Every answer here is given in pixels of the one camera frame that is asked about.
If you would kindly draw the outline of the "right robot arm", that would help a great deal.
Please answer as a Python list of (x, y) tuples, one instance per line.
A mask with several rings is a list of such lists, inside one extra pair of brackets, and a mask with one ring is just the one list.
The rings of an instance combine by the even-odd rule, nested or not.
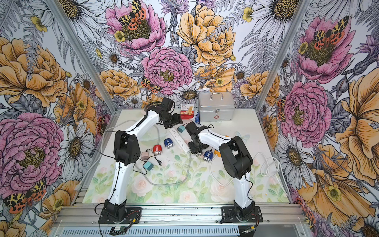
[(213, 132), (209, 126), (197, 126), (194, 122), (185, 125), (191, 141), (189, 151), (200, 156), (207, 148), (213, 148), (221, 155), (224, 169), (233, 179), (235, 187), (234, 212), (239, 221), (245, 222), (253, 216), (255, 202), (249, 197), (251, 182), (248, 180), (253, 158), (239, 136), (227, 137)]

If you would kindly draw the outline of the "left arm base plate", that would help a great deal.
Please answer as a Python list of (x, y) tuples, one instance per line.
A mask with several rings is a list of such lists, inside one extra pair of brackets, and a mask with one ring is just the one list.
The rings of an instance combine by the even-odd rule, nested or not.
[(140, 222), (142, 208), (125, 207), (123, 209), (103, 209), (98, 223), (99, 224), (138, 224)]

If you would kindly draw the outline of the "red electric shaver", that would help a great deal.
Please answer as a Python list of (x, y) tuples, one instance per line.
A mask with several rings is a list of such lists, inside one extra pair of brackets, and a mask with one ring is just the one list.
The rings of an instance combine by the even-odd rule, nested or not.
[(162, 147), (161, 147), (161, 145), (159, 145), (159, 144), (154, 145), (154, 147), (153, 147), (153, 153), (154, 153), (155, 156), (161, 155), (162, 154)]

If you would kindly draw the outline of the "teal usb charger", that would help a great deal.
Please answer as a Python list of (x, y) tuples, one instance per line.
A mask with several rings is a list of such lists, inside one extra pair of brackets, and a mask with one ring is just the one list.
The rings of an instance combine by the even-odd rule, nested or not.
[(177, 128), (177, 131), (180, 133), (183, 133), (185, 130), (186, 130), (186, 128), (183, 125), (181, 125)]
[(146, 170), (146, 171), (151, 171), (154, 167), (154, 164), (152, 164), (151, 162), (145, 162), (143, 164), (143, 168)]

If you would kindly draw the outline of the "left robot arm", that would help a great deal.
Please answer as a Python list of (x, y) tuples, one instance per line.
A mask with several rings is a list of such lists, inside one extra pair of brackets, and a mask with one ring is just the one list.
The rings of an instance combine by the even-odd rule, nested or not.
[(119, 130), (114, 136), (114, 159), (118, 163), (112, 190), (105, 200), (99, 222), (120, 223), (126, 217), (127, 186), (134, 164), (141, 156), (138, 139), (153, 126), (160, 124), (172, 128), (181, 124), (179, 114), (173, 112), (175, 102), (169, 98), (152, 102), (145, 107), (144, 116), (125, 131)]

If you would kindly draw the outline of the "pink usb charger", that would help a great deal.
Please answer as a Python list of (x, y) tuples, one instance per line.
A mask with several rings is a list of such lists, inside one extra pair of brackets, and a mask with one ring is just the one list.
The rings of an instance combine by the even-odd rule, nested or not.
[(150, 157), (149, 152), (142, 152), (140, 159), (142, 161), (147, 161), (149, 159), (149, 157)]

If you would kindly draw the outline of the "white power strip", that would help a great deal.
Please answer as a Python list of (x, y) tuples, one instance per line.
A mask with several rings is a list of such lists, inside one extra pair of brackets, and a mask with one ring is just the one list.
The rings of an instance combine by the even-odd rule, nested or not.
[(181, 135), (179, 134), (179, 132), (174, 129), (174, 128), (171, 128), (169, 129), (169, 132), (171, 133), (172, 137), (175, 139), (176, 141), (176, 144), (185, 152), (185, 153), (189, 153), (190, 152), (190, 149), (187, 145), (187, 143), (184, 141), (184, 139), (181, 137)]

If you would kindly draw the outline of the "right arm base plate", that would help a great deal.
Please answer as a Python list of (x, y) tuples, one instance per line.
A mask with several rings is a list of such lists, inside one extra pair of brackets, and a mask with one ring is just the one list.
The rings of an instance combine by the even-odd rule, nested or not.
[(260, 207), (250, 206), (245, 209), (238, 207), (221, 207), (221, 224), (224, 223), (262, 223), (264, 221)]

